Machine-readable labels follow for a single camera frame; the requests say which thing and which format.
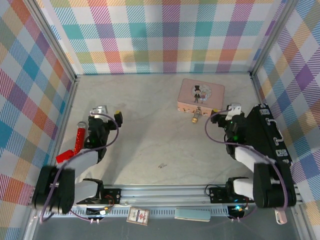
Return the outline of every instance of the red cylinder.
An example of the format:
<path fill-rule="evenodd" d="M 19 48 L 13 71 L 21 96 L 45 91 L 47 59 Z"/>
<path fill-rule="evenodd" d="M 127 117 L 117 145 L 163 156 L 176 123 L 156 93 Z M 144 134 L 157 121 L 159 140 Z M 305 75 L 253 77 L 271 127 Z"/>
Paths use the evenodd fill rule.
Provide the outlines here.
<path fill-rule="evenodd" d="M 77 126 L 78 126 L 78 130 L 76 132 L 75 146 L 74 146 L 75 155 L 79 153 L 80 150 L 84 147 L 87 124 L 84 121 L 80 121 L 77 124 Z"/>

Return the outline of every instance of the colorful checkered backdrop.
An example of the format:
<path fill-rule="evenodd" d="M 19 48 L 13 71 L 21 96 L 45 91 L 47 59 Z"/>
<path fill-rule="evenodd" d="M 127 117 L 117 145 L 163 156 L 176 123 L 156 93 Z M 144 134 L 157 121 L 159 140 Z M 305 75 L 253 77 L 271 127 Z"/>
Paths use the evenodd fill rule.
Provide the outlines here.
<path fill-rule="evenodd" d="M 0 0 L 0 240 L 15 240 L 71 80 L 23 0 Z"/>
<path fill-rule="evenodd" d="M 264 66 L 260 95 L 294 161 L 291 172 L 320 239 L 320 2 L 300 0 Z"/>
<path fill-rule="evenodd" d="M 79 74 L 248 72 L 285 0 L 37 0 Z"/>

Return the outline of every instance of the red object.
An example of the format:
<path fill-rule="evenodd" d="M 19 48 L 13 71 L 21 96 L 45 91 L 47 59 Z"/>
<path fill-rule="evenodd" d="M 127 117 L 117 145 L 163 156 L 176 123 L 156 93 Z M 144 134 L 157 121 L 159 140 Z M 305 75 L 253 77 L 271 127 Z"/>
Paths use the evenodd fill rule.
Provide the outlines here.
<path fill-rule="evenodd" d="M 55 157 L 55 160 L 58 164 L 63 163 L 65 160 L 69 160 L 71 157 L 75 155 L 74 151 L 72 150 L 67 150 L 60 155 Z"/>
<path fill-rule="evenodd" d="M 79 127 L 78 131 L 76 132 L 76 139 L 75 139 L 75 146 L 74 146 L 75 155 L 79 153 L 80 150 L 84 147 L 85 134 L 86 134 L 86 129 Z"/>

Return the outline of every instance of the rectangular eraser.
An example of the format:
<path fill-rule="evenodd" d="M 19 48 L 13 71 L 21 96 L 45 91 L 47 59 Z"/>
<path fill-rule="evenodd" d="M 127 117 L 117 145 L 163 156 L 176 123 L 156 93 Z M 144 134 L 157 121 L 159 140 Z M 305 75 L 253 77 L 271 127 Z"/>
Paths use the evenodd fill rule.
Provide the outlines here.
<path fill-rule="evenodd" d="M 205 210 L 176 208 L 174 218 L 189 221 L 209 222 L 211 218 L 211 213 Z"/>

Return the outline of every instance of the purple cable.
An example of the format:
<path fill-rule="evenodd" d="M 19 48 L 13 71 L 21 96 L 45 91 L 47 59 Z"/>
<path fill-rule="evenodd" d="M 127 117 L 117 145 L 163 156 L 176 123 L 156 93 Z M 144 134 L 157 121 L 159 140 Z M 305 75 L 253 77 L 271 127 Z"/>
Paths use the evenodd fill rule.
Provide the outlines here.
<path fill-rule="evenodd" d="M 89 150 L 85 150 L 85 151 L 79 152 L 77 155 L 72 156 L 68 161 L 65 161 L 64 164 L 59 168 L 58 172 L 56 173 L 55 178 L 54 178 L 53 183 L 52 183 L 52 186 L 55 186 L 55 185 L 57 184 L 58 178 L 59 178 L 62 170 L 63 170 L 69 163 L 71 163 L 73 160 L 75 160 L 77 157 L 80 157 L 81 155 L 86 154 L 86 153 L 90 153 L 90 152 L 93 152 L 93 151 L 98 151 L 98 150 L 104 149 L 104 148 L 106 148 L 106 147 L 109 147 L 111 144 L 113 144 L 113 143 L 117 140 L 117 138 L 118 138 L 118 136 L 119 136 L 119 126 L 118 126 L 118 123 L 117 123 L 112 117 L 110 117 L 110 116 L 108 116 L 108 115 L 106 115 L 106 114 L 93 113 L 92 115 L 106 117 L 106 118 L 110 119 L 110 120 L 115 124 L 115 127 L 116 127 L 116 135 L 115 135 L 114 139 L 113 139 L 110 143 L 108 143 L 107 145 L 105 145 L 105 146 L 100 146 L 100 147 L 96 147 L 96 148 L 92 148 L 92 149 L 89 149 Z M 47 207 L 48 207 L 48 205 L 49 205 L 49 202 L 50 202 L 50 200 L 51 200 L 51 198 L 52 198 L 52 195 L 53 195 L 53 193 L 54 193 L 54 190 L 55 190 L 55 188 L 54 188 L 54 187 L 51 187 L 50 192 L 49 192 L 49 194 L 48 194 L 48 197 L 46 198 L 45 203 L 44 203 L 44 205 L 43 205 L 43 208 L 42 208 L 42 211 L 41 211 L 41 214 L 40 214 L 40 223 L 41 223 L 41 224 L 44 223 L 45 221 L 47 221 L 47 220 L 48 220 L 50 217 L 52 217 L 52 215 L 53 215 L 53 214 L 51 214 L 48 218 L 45 218 L 45 219 L 44 219 L 45 211 L 46 211 L 46 209 L 47 209 Z"/>
<path fill-rule="evenodd" d="M 205 131 L 205 134 L 208 136 L 208 138 L 210 138 L 212 141 L 214 141 L 215 143 L 218 143 L 218 144 L 225 144 L 225 145 L 235 145 L 235 146 L 239 146 L 239 147 L 243 147 L 245 149 L 248 149 L 252 152 L 254 152 L 255 154 L 259 155 L 261 158 L 265 159 L 269 164 L 272 165 L 275 173 L 278 175 L 279 177 L 279 181 L 281 183 L 281 186 L 282 186 L 282 190 L 283 190 L 283 196 L 284 196 L 284 204 L 283 204 L 283 207 L 282 208 L 279 208 L 277 209 L 278 211 L 284 211 L 286 210 L 286 208 L 288 207 L 288 193 L 287 193 L 287 189 L 286 189 L 286 185 L 285 185 L 285 181 L 284 179 L 282 178 L 280 172 L 279 172 L 279 169 L 277 168 L 277 166 L 265 155 L 263 155 L 262 153 L 258 152 L 257 150 L 255 150 L 254 148 L 251 148 L 247 145 L 243 145 L 243 144 L 239 144 L 239 143 L 235 143 L 235 142 L 224 142 L 224 141 L 217 141 L 215 139 L 213 139 L 209 133 L 208 133 L 208 130 L 207 130 L 207 125 L 208 125 L 208 122 L 210 121 L 211 118 L 213 118 L 215 115 L 218 115 L 218 114 L 222 114 L 222 113 L 226 113 L 226 112 L 229 112 L 229 110 L 223 110 L 223 111 L 219 111 L 219 112 L 216 112 L 214 114 L 212 114 L 205 122 L 205 125 L 204 125 L 204 131 Z"/>

